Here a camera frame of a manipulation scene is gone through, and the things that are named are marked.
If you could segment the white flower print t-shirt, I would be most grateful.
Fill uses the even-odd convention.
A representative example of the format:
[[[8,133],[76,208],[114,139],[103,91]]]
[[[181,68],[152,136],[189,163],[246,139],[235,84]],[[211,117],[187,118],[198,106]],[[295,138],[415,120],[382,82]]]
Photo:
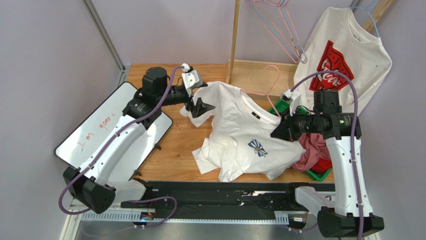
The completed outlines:
[[[215,107],[197,118],[184,107],[180,110],[196,127],[212,118],[209,137],[192,151],[201,174],[219,169],[221,182],[258,173],[274,180],[305,153],[298,141],[271,137],[281,119],[261,108],[238,87],[214,81],[198,89],[193,98]]]

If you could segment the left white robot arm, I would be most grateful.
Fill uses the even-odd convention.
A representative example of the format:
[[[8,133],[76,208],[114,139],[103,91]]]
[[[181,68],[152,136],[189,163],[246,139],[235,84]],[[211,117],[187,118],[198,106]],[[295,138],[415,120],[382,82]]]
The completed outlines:
[[[142,200],[147,190],[143,180],[111,181],[111,174],[131,145],[162,115],[163,106],[184,104],[195,118],[213,110],[213,105],[193,100],[193,91],[207,86],[198,71],[186,63],[176,66],[171,75],[162,67],[149,68],[142,86],[122,109],[103,143],[82,163],[70,165],[63,172],[66,187],[59,196],[59,208],[72,214],[63,206],[65,193],[87,207],[81,214],[101,214],[115,203]]]

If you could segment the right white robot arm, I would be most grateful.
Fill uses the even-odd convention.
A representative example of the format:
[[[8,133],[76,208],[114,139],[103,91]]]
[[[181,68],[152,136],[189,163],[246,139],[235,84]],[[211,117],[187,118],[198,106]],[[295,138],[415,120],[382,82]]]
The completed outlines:
[[[361,166],[361,126],[353,113],[343,113],[336,90],[314,93],[311,113],[300,110],[300,94],[290,89],[281,99],[289,107],[281,113],[272,138],[296,142],[302,134],[320,134],[329,151],[335,185],[335,200],[319,194],[314,187],[295,188],[295,201],[317,217],[325,238],[361,239],[385,228],[384,219],[374,214],[369,202]]]

